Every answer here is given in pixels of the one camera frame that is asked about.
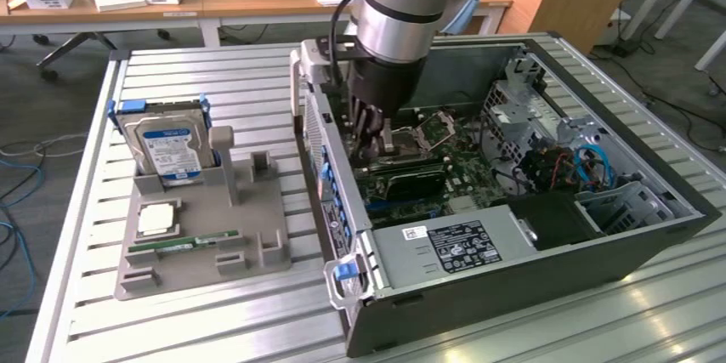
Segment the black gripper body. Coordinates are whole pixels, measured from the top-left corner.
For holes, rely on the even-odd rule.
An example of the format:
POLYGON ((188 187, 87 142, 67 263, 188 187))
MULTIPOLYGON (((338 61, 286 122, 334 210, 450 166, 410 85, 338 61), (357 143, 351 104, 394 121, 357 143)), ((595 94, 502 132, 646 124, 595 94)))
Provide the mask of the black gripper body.
POLYGON ((399 64, 377 58, 354 60, 347 80, 351 113, 359 116, 373 107, 383 117, 393 117, 413 98, 426 61, 399 64))

